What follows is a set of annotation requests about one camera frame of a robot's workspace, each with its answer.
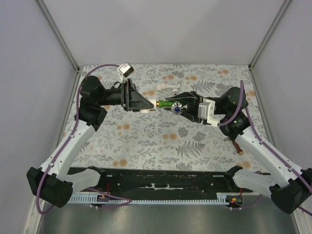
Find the green faucet chrome knob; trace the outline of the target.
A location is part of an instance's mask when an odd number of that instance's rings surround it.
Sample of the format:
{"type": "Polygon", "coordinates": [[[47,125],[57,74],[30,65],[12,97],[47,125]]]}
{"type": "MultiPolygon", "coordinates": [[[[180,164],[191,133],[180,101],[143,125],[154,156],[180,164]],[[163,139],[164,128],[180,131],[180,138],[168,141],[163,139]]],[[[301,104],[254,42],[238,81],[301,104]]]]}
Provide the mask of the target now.
{"type": "Polygon", "coordinates": [[[166,101],[158,100],[156,102],[157,108],[164,108],[167,111],[171,111],[175,115],[180,115],[182,112],[183,105],[178,101],[166,101]]]}

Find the white PVC elbow fitting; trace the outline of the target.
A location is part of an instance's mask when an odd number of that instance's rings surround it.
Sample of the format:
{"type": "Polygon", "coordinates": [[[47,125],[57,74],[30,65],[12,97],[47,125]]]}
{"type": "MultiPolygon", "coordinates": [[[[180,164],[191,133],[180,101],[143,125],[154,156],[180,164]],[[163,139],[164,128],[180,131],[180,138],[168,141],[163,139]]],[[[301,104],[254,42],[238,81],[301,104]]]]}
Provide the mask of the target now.
{"type": "Polygon", "coordinates": [[[149,114],[157,109],[157,100],[155,98],[148,99],[146,105],[140,109],[141,114],[149,114]]]}

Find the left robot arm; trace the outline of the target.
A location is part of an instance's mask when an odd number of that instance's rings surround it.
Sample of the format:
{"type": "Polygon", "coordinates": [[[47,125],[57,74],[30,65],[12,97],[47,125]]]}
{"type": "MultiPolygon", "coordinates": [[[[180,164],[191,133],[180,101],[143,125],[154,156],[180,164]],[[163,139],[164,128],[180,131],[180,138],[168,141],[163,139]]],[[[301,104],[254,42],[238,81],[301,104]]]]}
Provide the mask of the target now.
{"type": "Polygon", "coordinates": [[[120,105],[125,111],[143,114],[156,109],[156,100],[140,94],[131,79],[118,88],[106,89],[96,76],[85,77],[78,88],[77,112],[70,132],[55,151],[38,168],[31,167],[26,176],[36,207],[40,214],[40,201],[63,207],[75,193],[89,187],[103,191],[107,187],[104,171],[95,166],[70,175],[69,169],[78,153],[103,123],[107,111],[105,105],[120,105]]]}

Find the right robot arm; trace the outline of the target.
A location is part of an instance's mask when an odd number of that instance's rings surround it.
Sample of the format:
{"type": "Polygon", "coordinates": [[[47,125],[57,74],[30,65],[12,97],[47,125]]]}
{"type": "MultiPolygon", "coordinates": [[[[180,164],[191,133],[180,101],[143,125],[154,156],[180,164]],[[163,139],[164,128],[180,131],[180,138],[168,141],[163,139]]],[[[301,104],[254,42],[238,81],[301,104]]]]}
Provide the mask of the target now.
{"type": "Polygon", "coordinates": [[[285,157],[256,130],[244,87],[232,87],[220,97],[203,97],[195,91],[167,97],[167,107],[191,122],[220,129],[222,134],[247,149],[267,170],[268,175],[249,172],[239,166],[227,171],[223,186],[269,197],[281,211],[292,214],[312,195],[312,170],[303,169],[285,157]]]}

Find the white faucet with elbow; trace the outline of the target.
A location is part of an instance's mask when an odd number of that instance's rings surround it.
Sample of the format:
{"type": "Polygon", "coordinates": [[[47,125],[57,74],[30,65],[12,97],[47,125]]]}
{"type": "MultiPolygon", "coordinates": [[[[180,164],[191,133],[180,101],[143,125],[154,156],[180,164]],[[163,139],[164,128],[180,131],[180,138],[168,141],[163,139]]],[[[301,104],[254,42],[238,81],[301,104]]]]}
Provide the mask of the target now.
{"type": "Polygon", "coordinates": [[[156,85],[156,90],[157,91],[163,91],[167,89],[171,89],[172,94],[175,96],[179,93],[179,89],[181,87],[181,84],[167,84],[167,83],[160,83],[156,85]]]}

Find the floral patterned table mat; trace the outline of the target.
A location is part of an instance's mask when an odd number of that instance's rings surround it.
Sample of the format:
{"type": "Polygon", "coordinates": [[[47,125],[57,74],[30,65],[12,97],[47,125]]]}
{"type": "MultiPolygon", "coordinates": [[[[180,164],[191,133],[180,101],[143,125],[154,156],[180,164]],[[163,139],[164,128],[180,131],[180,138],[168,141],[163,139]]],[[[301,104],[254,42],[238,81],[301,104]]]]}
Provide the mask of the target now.
{"type": "MultiPolygon", "coordinates": [[[[157,91],[159,84],[176,85],[179,93],[195,91],[204,97],[219,97],[243,82],[253,123],[265,134],[246,65],[136,64],[134,69],[131,79],[146,98],[165,99],[172,95],[171,89],[157,91]]],[[[121,106],[108,105],[105,109],[108,114],[104,122],[72,166],[226,171],[237,165],[264,171],[248,150],[237,153],[216,127],[193,123],[163,109],[148,114],[126,112],[121,106]]]]}

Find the brown faucet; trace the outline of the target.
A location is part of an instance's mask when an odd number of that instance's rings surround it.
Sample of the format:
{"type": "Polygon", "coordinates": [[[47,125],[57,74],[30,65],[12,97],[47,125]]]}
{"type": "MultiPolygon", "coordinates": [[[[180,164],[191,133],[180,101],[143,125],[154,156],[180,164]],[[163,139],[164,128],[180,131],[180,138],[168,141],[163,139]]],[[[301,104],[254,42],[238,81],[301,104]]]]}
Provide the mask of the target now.
{"type": "Polygon", "coordinates": [[[235,142],[234,140],[232,140],[232,139],[230,139],[229,137],[227,137],[227,138],[224,139],[224,141],[230,141],[230,142],[233,144],[233,146],[235,147],[236,152],[237,152],[239,155],[243,155],[243,154],[244,154],[243,150],[240,148],[240,146],[238,145],[238,143],[235,142]]]}

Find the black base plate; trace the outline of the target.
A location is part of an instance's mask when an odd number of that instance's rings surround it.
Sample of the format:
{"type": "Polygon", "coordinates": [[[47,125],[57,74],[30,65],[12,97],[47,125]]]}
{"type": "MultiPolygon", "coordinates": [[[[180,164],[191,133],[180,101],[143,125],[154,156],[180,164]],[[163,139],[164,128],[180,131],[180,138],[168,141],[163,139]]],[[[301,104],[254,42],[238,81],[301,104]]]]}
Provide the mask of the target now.
{"type": "Polygon", "coordinates": [[[215,199],[217,193],[249,192],[224,172],[160,171],[105,168],[94,187],[132,200],[215,199]]]}

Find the aluminium left corner post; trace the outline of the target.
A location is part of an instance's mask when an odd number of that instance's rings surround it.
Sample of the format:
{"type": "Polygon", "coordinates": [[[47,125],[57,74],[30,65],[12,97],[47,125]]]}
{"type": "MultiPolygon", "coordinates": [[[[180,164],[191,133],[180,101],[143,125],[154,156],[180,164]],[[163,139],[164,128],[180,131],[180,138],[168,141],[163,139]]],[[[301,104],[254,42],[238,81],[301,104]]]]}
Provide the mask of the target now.
{"type": "Polygon", "coordinates": [[[78,63],[73,57],[73,54],[71,53],[61,31],[59,30],[55,20],[53,19],[53,16],[51,15],[47,5],[43,0],[35,0],[35,3],[37,4],[38,8],[40,9],[41,13],[43,14],[43,17],[45,18],[46,22],[48,23],[52,33],[56,37],[62,51],[64,52],[65,56],[67,57],[68,61],[70,62],[72,68],[75,72],[79,72],[80,68],[78,63]]]}

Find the aluminium corner post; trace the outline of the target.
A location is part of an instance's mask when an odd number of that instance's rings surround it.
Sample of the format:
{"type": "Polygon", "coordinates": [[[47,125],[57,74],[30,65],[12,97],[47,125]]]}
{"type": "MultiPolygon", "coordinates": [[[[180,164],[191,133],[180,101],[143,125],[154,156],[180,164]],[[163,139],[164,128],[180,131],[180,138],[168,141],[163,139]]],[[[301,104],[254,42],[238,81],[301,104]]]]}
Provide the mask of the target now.
{"type": "Polygon", "coordinates": [[[283,20],[287,10],[291,6],[293,0],[284,0],[278,9],[274,19],[272,20],[267,32],[265,33],[260,45],[258,46],[251,62],[248,65],[250,71],[252,71],[258,62],[259,58],[263,54],[264,50],[266,49],[268,43],[270,42],[271,38],[273,37],[275,31],[277,30],[279,24],[283,20]]]}
{"type": "Polygon", "coordinates": [[[53,16],[51,15],[47,5],[43,0],[35,0],[35,3],[37,4],[38,8],[40,9],[41,13],[43,14],[43,17],[45,18],[46,22],[48,23],[52,33],[56,37],[62,51],[64,52],[65,56],[67,57],[68,61],[70,62],[72,68],[75,72],[79,72],[80,68],[78,63],[73,57],[73,54],[71,53],[61,31],[59,30],[55,20],[53,19],[53,16]]]}

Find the aluminium right corner post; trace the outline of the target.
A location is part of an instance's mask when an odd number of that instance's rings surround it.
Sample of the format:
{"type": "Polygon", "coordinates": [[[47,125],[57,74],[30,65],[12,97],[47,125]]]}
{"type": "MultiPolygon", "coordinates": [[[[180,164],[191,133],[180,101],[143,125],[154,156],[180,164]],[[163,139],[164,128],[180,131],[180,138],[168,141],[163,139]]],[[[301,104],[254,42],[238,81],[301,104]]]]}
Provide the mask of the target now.
{"type": "Polygon", "coordinates": [[[270,42],[271,38],[273,37],[275,31],[277,30],[279,24],[283,20],[287,10],[291,6],[293,0],[284,0],[278,9],[274,19],[272,20],[267,32],[265,33],[260,45],[258,46],[251,62],[248,65],[250,71],[252,71],[258,62],[259,58],[263,54],[264,50],[266,49],[268,43],[270,42]]]}

